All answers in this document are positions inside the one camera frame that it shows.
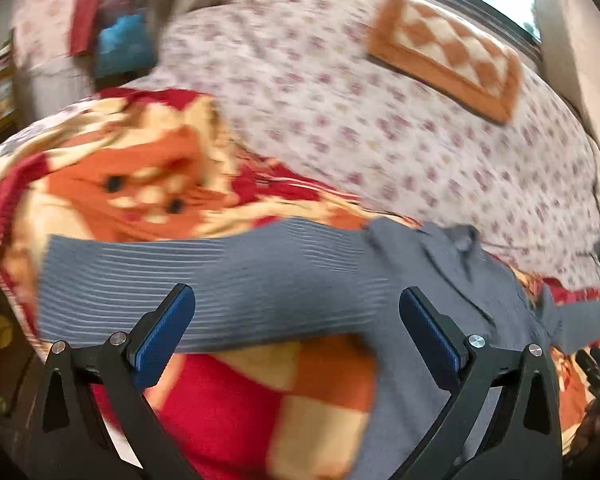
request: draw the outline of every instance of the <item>orange checkered pillow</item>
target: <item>orange checkered pillow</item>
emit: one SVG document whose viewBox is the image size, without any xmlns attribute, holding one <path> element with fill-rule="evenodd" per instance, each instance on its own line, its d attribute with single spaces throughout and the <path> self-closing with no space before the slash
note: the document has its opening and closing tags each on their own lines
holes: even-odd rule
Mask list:
<svg viewBox="0 0 600 480">
<path fill-rule="evenodd" d="M 497 123 L 510 120 L 522 69 L 513 49 L 423 0 L 384 0 L 369 54 Z"/>
</svg>

